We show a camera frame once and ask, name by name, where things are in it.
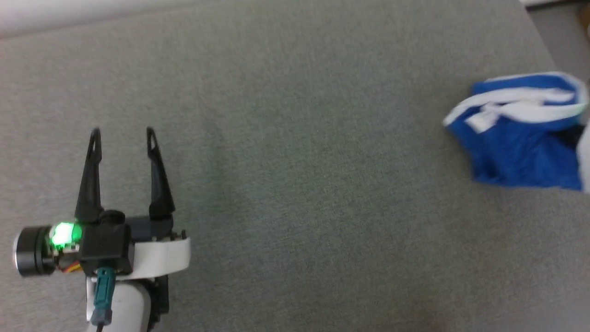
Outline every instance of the teal connector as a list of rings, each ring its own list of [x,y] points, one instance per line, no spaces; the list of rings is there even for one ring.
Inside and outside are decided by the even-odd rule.
[[[94,311],[90,322],[94,326],[106,326],[111,323],[113,311],[115,272],[112,268],[99,268],[97,271],[96,288],[94,289]]]

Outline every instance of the robotic arm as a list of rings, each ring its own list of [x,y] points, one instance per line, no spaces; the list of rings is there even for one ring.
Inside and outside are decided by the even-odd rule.
[[[168,313],[168,275],[186,269],[191,239],[175,233],[172,193],[156,135],[147,129],[152,162],[148,216],[126,217],[100,204],[100,131],[90,136],[73,222],[26,227],[14,242],[24,276],[86,275],[87,332],[146,332]]]

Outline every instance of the folded garment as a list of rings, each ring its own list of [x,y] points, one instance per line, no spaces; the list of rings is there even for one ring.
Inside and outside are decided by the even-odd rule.
[[[584,83],[568,74],[505,76],[474,84],[443,124],[470,154],[477,181],[590,191],[587,105]]]

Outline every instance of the gray floor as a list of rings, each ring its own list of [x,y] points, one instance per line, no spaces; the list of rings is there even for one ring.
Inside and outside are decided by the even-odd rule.
[[[584,4],[552,6],[530,12],[560,70],[590,79],[590,40],[576,14]]]
[[[476,80],[555,69],[516,0],[223,0],[2,41],[0,331],[81,330],[83,278],[21,279],[9,244],[71,217],[94,126],[103,204],[145,213],[148,125],[193,241],[156,331],[585,331],[590,198],[475,183],[441,124]]]

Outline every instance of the glowing green led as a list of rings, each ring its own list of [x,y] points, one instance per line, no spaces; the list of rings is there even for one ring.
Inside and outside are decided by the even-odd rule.
[[[51,244],[56,248],[63,248],[70,243],[76,243],[82,237],[82,228],[75,223],[59,223],[53,229]]]

